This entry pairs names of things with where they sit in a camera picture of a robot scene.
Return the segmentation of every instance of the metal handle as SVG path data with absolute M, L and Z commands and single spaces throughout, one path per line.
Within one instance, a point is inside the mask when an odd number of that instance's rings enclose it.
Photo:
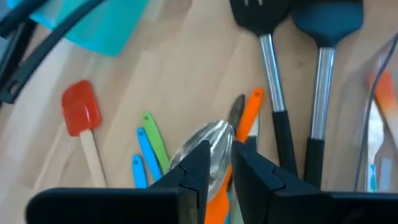
M 328 113 L 334 57 L 334 48 L 325 47 L 319 50 L 312 108 L 312 139 L 323 140 L 325 138 L 326 116 Z
M 272 35 L 266 34 L 260 36 L 260 43 L 264 65 L 267 70 L 268 89 L 271 96 L 272 110 L 273 112 L 285 111 L 284 94 L 279 80 L 279 71 L 274 52 L 274 44 L 272 42 Z

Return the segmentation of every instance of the black plastic handle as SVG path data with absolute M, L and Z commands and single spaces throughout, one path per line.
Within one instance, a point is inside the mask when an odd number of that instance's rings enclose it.
M 48 0 L 24 0 L 19 3 L 0 21 L 0 36 L 6 38 L 16 30 L 20 23 L 26 21 L 29 16 Z
M 287 111 L 273 112 L 272 119 L 274 120 L 280 167 L 297 176 L 296 158 Z
M 89 12 L 105 0 L 90 0 L 73 11 L 53 32 L 29 55 L 21 67 L 7 81 L 0 92 L 0 100 L 5 103 L 13 103 L 19 96 L 24 85 L 36 68 L 41 64 L 55 44 L 81 21 Z
M 304 180 L 319 189 L 322 184 L 323 151 L 325 140 L 308 138 L 305 156 Z

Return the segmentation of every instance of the wooden table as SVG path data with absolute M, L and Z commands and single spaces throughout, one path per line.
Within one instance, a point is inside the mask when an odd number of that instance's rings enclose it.
M 326 130 L 323 188 L 333 157 L 340 91 L 350 74 L 398 30 L 398 2 L 365 0 L 364 27 L 336 53 Z M 30 48 L 48 31 L 39 28 Z M 291 19 L 275 32 L 275 48 L 289 110 L 295 153 L 303 174 L 310 127 L 317 48 Z M 89 187 L 81 143 L 68 135 L 60 106 L 68 85 L 90 80 L 103 124 L 96 143 L 110 187 L 134 187 L 131 156 L 141 153 L 136 129 L 150 111 L 172 157 L 201 124 L 225 119 L 233 100 L 257 86 L 267 90 L 260 46 L 239 29 L 227 0 L 151 0 L 122 56 L 108 58 L 61 41 L 45 59 L 14 105 L 0 112 L 0 217 L 22 223 L 28 199 L 56 186 Z M 277 163 L 271 104 L 261 110 L 259 152 Z M 43 178 L 47 156 L 52 159 Z

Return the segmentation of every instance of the orange utensil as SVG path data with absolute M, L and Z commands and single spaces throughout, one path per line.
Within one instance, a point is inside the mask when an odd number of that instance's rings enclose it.
M 246 103 L 246 106 L 244 107 L 241 122 L 239 123 L 238 130 L 236 131 L 236 140 L 245 142 L 248 138 L 251 126 L 253 125 L 253 122 L 261 109 L 263 98 L 264 90 L 262 88 L 256 88 L 253 90 L 248 102 Z M 207 203 L 205 218 L 206 224 L 224 223 L 229 210 L 227 191 L 231 176 L 232 165 L 230 164 L 223 185 L 213 200 Z
M 69 135 L 80 136 L 95 187 L 106 187 L 100 157 L 91 131 L 101 124 L 91 84 L 83 80 L 67 88 L 62 95 L 62 109 Z

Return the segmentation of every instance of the wood grain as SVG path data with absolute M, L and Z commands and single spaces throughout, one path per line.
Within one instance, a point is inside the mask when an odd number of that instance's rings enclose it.
M 363 29 L 336 53 L 326 129 L 323 186 L 338 181 L 334 142 L 342 89 L 398 30 L 398 2 L 364 0 Z M 39 28 L 30 50 L 48 31 Z M 295 153 L 303 174 L 310 127 L 317 48 L 291 19 L 275 32 L 285 102 Z M 191 133 L 211 119 L 226 118 L 233 100 L 255 87 L 267 90 L 257 39 L 239 29 L 227 0 L 150 0 L 123 54 L 108 58 L 61 41 L 45 59 L 14 105 L 0 111 L 0 217 L 23 223 L 28 199 L 40 190 L 91 187 L 89 168 L 78 138 L 63 123 L 61 96 L 71 83 L 92 82 L 103 124 L 94 131 L 109 187 L 134 187 L 131 157 L 141 153 L 136 129 L 150 111 L 173 155 Z M 277 163 L 269 97 L 260 115 L 259 152 Z M 52 159 L 44 160 L 48 153 Z M 40 175 L 43 166 L 48 166 Z

